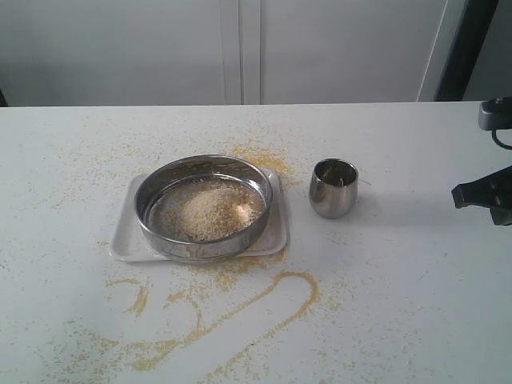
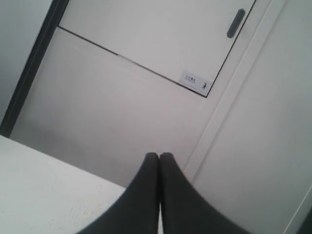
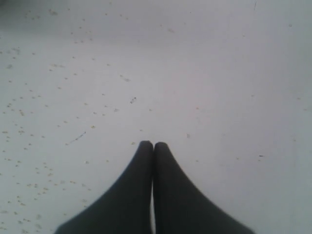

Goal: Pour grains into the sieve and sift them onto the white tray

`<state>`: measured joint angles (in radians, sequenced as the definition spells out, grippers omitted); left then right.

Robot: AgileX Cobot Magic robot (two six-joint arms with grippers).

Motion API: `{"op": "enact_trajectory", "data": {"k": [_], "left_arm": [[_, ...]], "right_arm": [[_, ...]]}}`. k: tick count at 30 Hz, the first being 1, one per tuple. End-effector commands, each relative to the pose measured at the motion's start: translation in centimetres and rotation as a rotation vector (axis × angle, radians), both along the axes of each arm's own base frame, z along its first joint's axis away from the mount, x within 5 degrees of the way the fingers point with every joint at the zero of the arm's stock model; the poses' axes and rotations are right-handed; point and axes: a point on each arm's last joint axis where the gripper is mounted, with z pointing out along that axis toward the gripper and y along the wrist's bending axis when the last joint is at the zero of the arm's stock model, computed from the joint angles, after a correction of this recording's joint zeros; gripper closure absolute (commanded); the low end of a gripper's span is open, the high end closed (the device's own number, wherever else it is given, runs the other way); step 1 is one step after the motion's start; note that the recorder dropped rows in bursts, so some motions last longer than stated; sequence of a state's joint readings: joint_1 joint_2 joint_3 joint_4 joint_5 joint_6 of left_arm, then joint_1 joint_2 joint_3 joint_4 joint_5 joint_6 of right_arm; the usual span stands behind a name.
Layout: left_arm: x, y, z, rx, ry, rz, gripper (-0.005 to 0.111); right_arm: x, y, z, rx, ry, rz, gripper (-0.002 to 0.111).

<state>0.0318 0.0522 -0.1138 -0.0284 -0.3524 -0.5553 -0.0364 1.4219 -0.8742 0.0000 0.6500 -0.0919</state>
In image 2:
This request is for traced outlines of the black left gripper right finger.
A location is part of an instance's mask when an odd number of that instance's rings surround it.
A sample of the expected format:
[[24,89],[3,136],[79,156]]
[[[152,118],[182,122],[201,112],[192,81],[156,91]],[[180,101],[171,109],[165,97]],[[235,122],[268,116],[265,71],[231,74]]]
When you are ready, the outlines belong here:
[[211,206],[191,185],[173,154],[159,157],[161,219],[165,234],[247,234]]

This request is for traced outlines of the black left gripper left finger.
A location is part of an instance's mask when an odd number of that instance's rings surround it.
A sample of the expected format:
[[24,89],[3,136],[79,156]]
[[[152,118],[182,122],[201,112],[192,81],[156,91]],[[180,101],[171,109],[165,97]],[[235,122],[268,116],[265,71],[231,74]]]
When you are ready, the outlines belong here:
[[80,234],[156,234],[159,219],[159,157],[147,153],[117,201]]

